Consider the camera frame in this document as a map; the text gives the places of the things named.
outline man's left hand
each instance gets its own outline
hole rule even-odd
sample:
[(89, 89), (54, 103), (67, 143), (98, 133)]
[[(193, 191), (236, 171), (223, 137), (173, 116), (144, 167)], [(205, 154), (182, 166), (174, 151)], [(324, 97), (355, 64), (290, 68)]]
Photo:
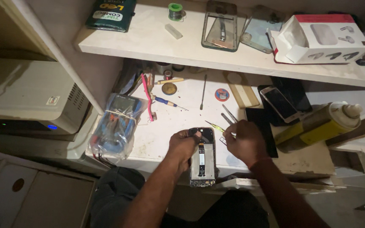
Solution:
[(188, 160), (194, 154), (195, 146), (201, 137), (201, 132), (196, 132), (192, 137), (189, 137), (188, 130), (175, 133), (170, 138), (170, 145), (164, 160), (177, 162), (179, 170), (184, 172), (189, 167)]

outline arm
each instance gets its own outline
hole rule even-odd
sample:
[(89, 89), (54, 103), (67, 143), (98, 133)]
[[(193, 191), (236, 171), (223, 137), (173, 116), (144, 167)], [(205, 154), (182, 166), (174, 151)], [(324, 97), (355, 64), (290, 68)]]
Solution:
[(329, 227), (267, 155), (263, 136), (253, 122), (241, 120), (223, 135), (227, 149), (247, 165), (259, 182), (280, 227)]
[(123, 227), (159, 227), (181, 173), (188, 169), (201, 133), (188, 137), (188, 130), (175, 133), (167, 155), (150, 175), (130, 204)]

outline green book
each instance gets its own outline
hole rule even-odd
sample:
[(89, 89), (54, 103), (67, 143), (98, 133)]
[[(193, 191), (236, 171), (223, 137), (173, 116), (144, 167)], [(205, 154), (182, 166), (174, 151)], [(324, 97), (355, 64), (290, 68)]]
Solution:
[(87, 28), (127, 32), (134, 16), (136, 0), (97, 0), (85, 22)]

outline yellow can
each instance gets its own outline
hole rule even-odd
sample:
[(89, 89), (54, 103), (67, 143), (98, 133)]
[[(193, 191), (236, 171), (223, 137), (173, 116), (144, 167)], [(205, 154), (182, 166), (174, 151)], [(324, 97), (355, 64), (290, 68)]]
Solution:
[(284, 153), (308, 147), (350, 132), (361, 124), (362, 107), (332, 102), (276, 135), (275, 144)]

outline cabinet door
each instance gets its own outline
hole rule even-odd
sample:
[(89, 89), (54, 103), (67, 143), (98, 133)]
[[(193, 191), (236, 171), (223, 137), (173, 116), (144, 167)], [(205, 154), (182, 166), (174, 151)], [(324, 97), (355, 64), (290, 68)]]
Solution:
[(94, 183), (39, 172), (13, 228), (80, 228)]
[(0, 228), (10, 228), (37, 170), (8, 164), (0, 172)]

